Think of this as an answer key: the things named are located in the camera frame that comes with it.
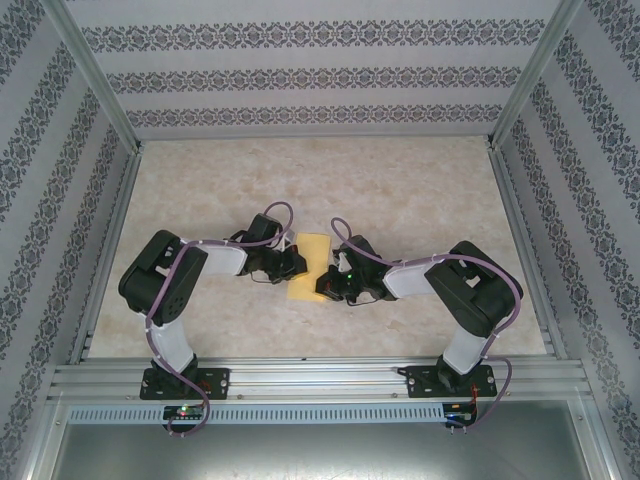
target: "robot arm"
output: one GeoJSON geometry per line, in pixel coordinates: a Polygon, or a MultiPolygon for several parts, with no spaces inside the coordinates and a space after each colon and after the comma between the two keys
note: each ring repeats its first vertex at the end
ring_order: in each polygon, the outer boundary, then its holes
{"type": "MultiPolygon", "coordinates": [[[[361,236],[353,237],[350,242],[377,256],[361,236]]],[[[493,265],[511,279],[520,298],[523,297],[518,282],[471,242],[458,243],[450,254],[493,265]]],[[[355,304],[355,299],[365,291],[376,300],[434,293],[440,297],[458,322],[451,342],[437,363],[438,379],[452,393],[465,385],[481,363],[494,329],[515,307],[515,298],[507,283],[496,272],[471,262],[448,259],[388,267],[346,244],[334,251],[334,256],[340,268],[330,268],[316,285],[317,293],[333,300],[344,298],[355,304]]]]}
{"type": "MultiPolygon", "coordinates": [[[[227,244],[202,244],[186,251],[151,319],[153,344],[167,365],[186,377],[195,375],[197,357],[187,342],[180,315],[200,276],[238,276],[261,270],[268,275],[271,283],[276,284],[307,271],[305,259],[298,254],[296,245],[291,243],[293,234],[283,237],[278,244],[280,248],[246,246],[269,240],[281,231],[282,225],[277,220],[258,214],[248,230],[237,232],[227,244]],[[238,245],[245,247],[234,245],[239,239],[242,243],[238,245]]],[[[186,243],[166,230],[153,236],[118,285],[118,292],[125,298],[129,308],[146,317],[166,280],[164,272],[171,268],[186,243]]],[[[152,364],[165,377],[163,383],[180,387],[180,381],[171,375],[162,362],[154,360],[152,364]]]]}

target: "aluminum frame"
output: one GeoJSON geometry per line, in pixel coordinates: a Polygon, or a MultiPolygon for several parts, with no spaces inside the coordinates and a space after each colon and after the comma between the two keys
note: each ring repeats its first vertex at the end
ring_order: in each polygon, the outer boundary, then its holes
{"type": "Polygon", "coordinates": [[[140,140],[111,88],[107,76],[93,55],[86,38],[69,12],[66,2],[64,0],[42,0],[41,4],[80,67],[109,121],[118,132],[127,152],[135,153],[140,140]]]}
{"type": "Polygon", "coordinates": [[[553,52],[560,43],[564,32],[583,3],[583,0],[560,0],[558,3],[556,10],[549,19],[547,28],[542,32],[540,41],[527,62],[527,66],[516,82],[516,86],[502,112],[500,112],[496,126],[491,133],[493,145],[504,143],[511,127],[513,127],[518,115],[520,115],[522,107],[542,75],[542,71],[553,56],[553,52]]]}
{"type": "Polygon", "coordinates": [[[121,193],[118,196],[118,203],[116,204],[113,218],[109,225],[109,231],[107,232],[104,252],[98,260],[96,282],[94,282],[91,287],[89,299],[87,300],[88,308],[85,310],[85,316],[80,323],[77,341],[75,345],[73,345],[69,363],[76,364],[82,360],[86,342],[93,336],[93,330],[98,322],[104,293],[107,290],[107,284],[109,282],[109,274],[111,273],[113,259],[116,256],[116,249],[118,247],[118,242],[120,241],[120,235],[122,234],[122,227],[124,226],[124,221],[127,216],[129,202],[131,201],[133,187],[136,183],[143,154],[144,144],[140,147],[135,147],[134,152],[132,153],[133,156],[127,166],[124,184],[122,185],[121,193]]]}
{"type": "Polygon", "coordinates": [[[559,359],[567,359],[569,355],[562,341],[558,321],[553,314],[553,309],[547,296],[544,280],[542,279],[540,269],[536,262],[533,246],[527,234],[527,227],[522,212],[520,212],[517,206],[518,202],[513,185],[508,180],[509,175],[504,163],[504,158],[502,157],[502,152],[500,152],[500,149],[494,148],[489,144],[487,153],[494,176],[496,177],[498,191],[502,198],[505,213],[507,214],[507,221],[511,229],[511,234],[513,235],[518,257],[520,258],[520,264],[522,265],[527,287],[529,288],[531,303],[536,312],[536,318],[538,319],[543,341],[547,347],[549,347],[549,344],[551,344],[552,347],[551,349],[547,348],[547,352],[554,353],[559,359]]]}
{"type": "MultiPolygon", "coordinates": [[[[584,460],[593,480],[620,478],[580,360],[552,355],[510,357],[514,372],[505,402],[566,401],[584,460]]],[[[469,398],[410,399],[405,378],[395,368],[435,365],[435,358],[204,359],[203,367],[231,370],[229,397],[214,405],[424,404],[469,398]]],[[[489,362],[501,388],[506,366],[489,362]]],[[[50,479],[62,446],[69,412],[77,405],[175,405],[140,400],[140,381],[148,362],[92,359],[56,368],[44,417],[36,433],[23,479],[50,479]]],[[[490,402],[492,399],[479,399],[490,402]]]]}

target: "metal floor panel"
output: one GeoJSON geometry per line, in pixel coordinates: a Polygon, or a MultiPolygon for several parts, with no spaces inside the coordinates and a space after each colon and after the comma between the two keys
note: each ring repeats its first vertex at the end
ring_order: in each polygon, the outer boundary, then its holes
{"type": "MultiPolygon", "coordinates": [[[[69,425],[158,425],[162,405],[74,406],[69,425]]],[[[213,405],[207,423],[214,425],[322,425],[351,423],[443,422],[441,403],[334,405],[213,405]]],[[[176,420],[175,425],[197,421],[176,420]]]]}
{"type": "Polygon", "coordinates": [[[210,425],[176,439],[157,425],[68,425],[60,480],[584,480],[566,402],[500,405],[467,435],[434,423],[210,425]]]}
{"type": "MultiPolygon", "coordinates": [[[[571,400],[590,396],[582,362],[552,356],[511,357],[513,379],[503,401],[571,400]]],[[[398,367],[435,365],[435,358],[199,359],[203,368],[229,368],[225,403],[389,403],[415,402],[407,394],[398,367]]],[[[502,362],[490,361],[498,388],[506,378],[502,362]]],[[[56,368],[48,400],[65,404],[148,404],[140,400],[140,382],[148,361],[89,360],[56,368]]],[[[463,402],[468,398],[432,398],[463,402]]],[[[480,398],[479,402],[492,401],[480,398]]]]}

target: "cable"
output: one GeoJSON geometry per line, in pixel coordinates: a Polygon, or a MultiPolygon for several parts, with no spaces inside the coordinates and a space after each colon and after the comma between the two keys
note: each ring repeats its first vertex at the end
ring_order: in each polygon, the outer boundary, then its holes
{"type": "Polygon", "coordinates": [[[378,300],[371,300],[369,302],[362,302],[362,303],[353,303],[350,300],[347,300],[347,305],[349,305],[350,307],[361,307],[362,305],[371,305],[372,303],[376,303],[378,300]]]}
{"type": "MultiPolygon", "coordinates": [[[[498,403],[500,402],[500,400],[502,400],[502,397],[504,397],[504,395],[507,393],[507,388],[509,388],[509,384],[511,383],[511,377],[513,376],[513,365],[511,364],[511,361],[509,361],[507,357],[488,357],[487,359],[492,362],[496,362],[496,361],[504,362],[507,365],[507,377],[504,379],[504,385],[502,385],[500,392],[498,392],[498,395],[496,395],[496,398],[491,403],[491,406],[489,407],[489,409],[484,413],[484,415],[482,415],[482,417],[476,420],[475,423],[466,427],[467,430],[472,430],[474,428],[477,428],[478,425],[484,422],[493,413],[495,408],[498,406],[498,403]]],[[[447,422],[454,423],[458,426],[464,427],[464,425],[456,422],[455,420],[447,419],[447,422]]]]}
{"type": "Polygon", "coordinates": [[[509,361],[508,358],[486,356],[487,352],[491,348],[491,345],[493,345],[493,342],[495,341],[495,339],[498,338],[498,334],[504,331],[504,329],[506,329],[507,327],[509,327],[516,320],[516,318],[518,317],[518,314],[520,313],[520,308],[522,303],[520,300],[520,292],[518,292],[518,289],[513,283],[513,281],[511,280],[511,278],[509,278],[509,276],[505,272],[503,272],[501,269],[499,269],[495,265],[490,264],[489,262],[485,262],[484,260],[481,260],[475,257],[470,257],[468,255],[458,255],[454,253],[443,253],[439,255],[433,255],[431,257],[420,258],[418,260],[411,260],[409,262],[389,262],[380,257],[376,257],[375,255],[372,255],[369,252],[366,252],[361,248],[357,247],[356,245],[354,245],[353,243],[351,243],[349,239],[345,238],[344,235],[342,235],[342,233],[340,233],[340,231],[338,230],[338,227],[336,226],[336,223],[338,222],[341,223],[344,227],[346,227],[347,232],[349,233],[349,238],[353,236],[351,232],[351,227],[345,220],[343,220],[340,217],[333,217],[331,219],[331,228],[333,229],[335,234],[338,236],[338,238],[340,238],[340,240],[342,240],[342,242],[348,245],[352,250],[355,250],[359,254],[364,255],[365,257],[373,260],[374,262],[378,262],[378,263],[381,263],[382,265],[387,265],[389,267],[409,267],[412,265],[421,265],[429,262],[441,262],[443,260],[462,260],[464,262],[475,263],[476,265],[479,265],[481,267],[485,267],[491,270],[493,273],[498,275],[502,280],[504,280],[507,286],[511,289],[511,292],[513,293],[513,298],[515,299],[515,305],[513,307],[513,311],[511,312],[511,316],[506,322],[504,322],[502,325],[499,325],[494,329],[493,333],[487,340],[487,343],[485,343],[484,348],[480,352],[481,358],[485,358],[487,360],[501,360],[507,364],[507,378],[504,382],[502,390],[500,390],[500,392],[496,396],[496,399],[491,404],[491,407],[489,407],[489,410],[487,410],[487,412],[479,420],[477,420],[472,426],[476,426],[479,423],[483,422],[491,414],[491,412],[493,412],[493,410],[496,408],[500,400],[502,400],[502,397],[504,396],[505,392],[507,391],[507,387],[511,382],[511,376],[513,374],[513,366],[511,365],[511,362],[509,361]]]}
{"type": "Polygon", "coordinates": [[[202,427],[204,427],[211,413],[211,404],[209,403],[209,397],[204,392],[204,390],[202,390],[200,387],[198,387],[195,383],[193,383],[188,378],[181,375],[180,372],[178,372],[171,365],[169,365],[169,363],[160,354],[160,351],[158,350],[155,343],[153,342],[153,337],[151,335],[151,327],[153,325],[153,320],[152,320],[153,316],[158,311],[158,308],[162,303],[162,299],[164,298],[165,294],[167,293],[167,290],[169,289],[169,284],[171,283],[171,280],[176,274],[176,269],[178,268],[178,265],[180,265],[180,262],[184,258],[184,255],[187,253],[187,250],[189,250],[191,247],[196,247],[198,245],[232,245],[234,247],[247,248],[247,247],[261,247],[262,245],[268,245],[276,240],[279,241],[291,228],[291,224],[293,223],[293,207],[291,207],[291,205],[287,202],[282,202],[282,201],[274,202],[265,209],[264,214],[266,215],[273,207],[276,207],[278,205],[283,205],[287,207],[287,209],[289,210],[289,221],[287,222],[287,225],[282,229],[282,231],[272,238],[269,238],[267,240],[262,240],[260,242],[246,242],[246,243],[229,242],[229,241],[221,241],[221,240],[193,240],[185,243],[180,249],[180,251],[178,252],[178,254],[176,255],[176,258],[173,261],[173,265],[171,265],[171,268],[167,273],[167,278],[165,278],[164,283],[162,284],[162,287],[160,287],[160,291],[156,296],[156,299],[153,301],[153,304],[151,305],[151,308],[147,313],[147,316],[144,320],[145,336],[147,338],[147,343],[149,344],[149,348],[151,348],[151,351],[153,352],[155,361],[159,363],[166,371],[168,371],[174,377],[180,380],[182,383],[184,383],[185,385],[195,390],[196,393],[198,393],[198,395],[202,397],[203,406],[205,408],[205,413],[202,416],[202,420],[200,421],[200,423],[195,425],[191,430],[187,432],[178,433],[171,430],[171,424],[173,422],[173,419],[170,419],[169,422],[167,423],[167,430],[169,431],[169,435],[171,436],[177,435],[184,438],[189,435],[193,435],[202,427]]]}
{"type": "Polygon", "coordinates": [[[478,413],[478,387],[475,383],[471,385],[471,395],[471,404],[473,405],[473,412],[471,412],[471,415],[473,415],[474,413],[478,413]]]}
{"type": "Polygon", "coordinates": [[[268,283],[269,285],[271,285],[271,282],[269,280],[256,280],[255,278],[253,278],[253,272],[249,273],[249,276],[255,283],[268,283]]]}
{"type": "Polygon", "coordinates": [[[504,280],[504,282],[507,284],[507,286],[511,289],[511,292],[513,293],[513,297],[515,299],[515,306],[513,307],[513,311],[511,312],[511,316],[508,318],[508,320],[504,322],[502,325],[499,325],[495,328],[495,330],[489,337],[489,340],[487,340],[487,343],[485,344],[484,348],[480,352],[481,357],[486,356],[487,352],[491,348],[491,345],[493,345],[493,342],[495,341],[495,339],[498,338],[498,334],[502,332],[505,328],[509,327],[516,320],[518,314],[520,313],[522,302],[520,300],[520,292],[518,292],[516,285],[513,283],[513,281],[509,278],[509,276],[505,272],[503,272],[501,269],[499,269],[495,265],[492,265],[489,262],[485,262],[484,260],[480,260],[479,258],[470,257],[469,255],[458,255],[455,253],[442,253],[438,255],[433,255],[431,257],[411,260],[409,262],[389,262],[388,260],[384,260],[380,257],[376,257],[375,255],[372,255],[369,252],[366,252],[361,248],[357,247],[356,245],[354,245],[353,243],[351,243],[349,239],[345,238],[344,235],[340,233],[340,231],[338,230],[338,227],[336,226],[337,222],[341,223],[344,227],[346,227],[347,232],[349,233],[349,238],[353,236],[351,233],[351,227],[345,220],[343,220],[340,217],[333,217],[331,219],[331,228],[333,229],[335,234],[338,236],[338,238],[342,240],[343,243],[348,245],[352,250],[358,252],[360,255],[363,255],[375,262],[381,263],[382,265],[387,265],[389,267],[410,267],[413,265],[422,265],[424,263],[429,263],[429,262],[441,262],[443,260],[462,260],[464,262],[475,263],[476,265],[485,267],[486,269],[491,270],[493,273],[498,275],[502,280],[504,280]]]}

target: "black mounting plate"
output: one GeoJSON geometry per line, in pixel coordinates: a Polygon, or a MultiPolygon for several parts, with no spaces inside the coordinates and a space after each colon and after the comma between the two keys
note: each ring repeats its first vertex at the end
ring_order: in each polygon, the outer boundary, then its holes
{"type": "Polygon", "coordinates": [[[190,422],[196,422],[196,425],[202,420],[205,414],[205,409],[201,405],[189,405],[189,406],[171,406],[164,407],[162,411],[163,427],[169,431],[169,422],[171,422],[171,431],[174,433],[186,433],[192,430],[195,425],[193,423],[183,423],[185,420],[190,422]]]}
{"type": "MultiPolygon", "coordinates": [[[[203,388],[209,400],[226,400],[229,391],[228,368],[198,368],[196,385],[203,388]]],[[[193,389],[184,395],[174,389],[162,389],[158,383],[157,370],[147,368],[140,386],[141,400],[198,400],[200,395],[193,389]]]]}
{"type": "Polygon", "coordinates": [[[478,365],[466,385],[456,393],[451,393],[438,380],[435,365],[415,365],[398,369],[407,379],[409,398],[472,397],[472,385],[478,389],[478,397],[495,397],[498,394],[493,369],[489,365],[478,365]]]}

